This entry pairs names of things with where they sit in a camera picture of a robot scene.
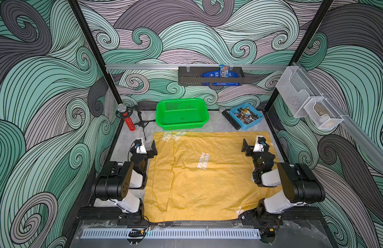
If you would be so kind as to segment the yellow pillowcase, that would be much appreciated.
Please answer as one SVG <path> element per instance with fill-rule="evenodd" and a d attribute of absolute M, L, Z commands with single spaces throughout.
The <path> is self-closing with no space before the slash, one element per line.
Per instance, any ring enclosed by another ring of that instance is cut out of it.
<path fill-rule="evenodd" d="M 252 159 L 241 152 L 243 139 L 254 145 L 268 132 L 156 132 L 158 155 L 149 163 L 145 213 L 153 221 L 179 218 L 186 211 L 217 210 L 229 218 L 275 195 L 252 178 Z"/>

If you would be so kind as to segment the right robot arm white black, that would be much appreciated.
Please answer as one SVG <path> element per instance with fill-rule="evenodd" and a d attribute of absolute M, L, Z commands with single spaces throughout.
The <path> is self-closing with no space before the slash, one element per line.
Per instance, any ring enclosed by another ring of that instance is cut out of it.
<path fill-rule="evenodd" d="M 263 136 L 257 136 L 253 146 L 243 139 L 241 152 L 252 158 L 253 182 L 260 188 L 282 187 L 275 195 L 259 200 L 256 208 L 240 214 L 244 225 L 279 227 L 287 210 L 323 202 L 326 198 L 324 187 L 306 164 L 275 162 L 276 156 L 269 148 Z"/>

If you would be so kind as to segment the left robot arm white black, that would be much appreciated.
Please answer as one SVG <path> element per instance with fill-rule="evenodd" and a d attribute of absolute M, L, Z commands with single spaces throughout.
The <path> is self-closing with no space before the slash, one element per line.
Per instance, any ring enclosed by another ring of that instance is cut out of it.
<path fill-rule="evenodd" d="M 93 206 L 120 212 L 122 225 L 147 225 L 143 200 L 133 190 L 143 190 L 147 184 L 148 162 L 158 155 L 155 141 L 147 150 L 141 139 L 130 148 L 131 158 L 125 162 L 105 162 L 92 184 Z"/>

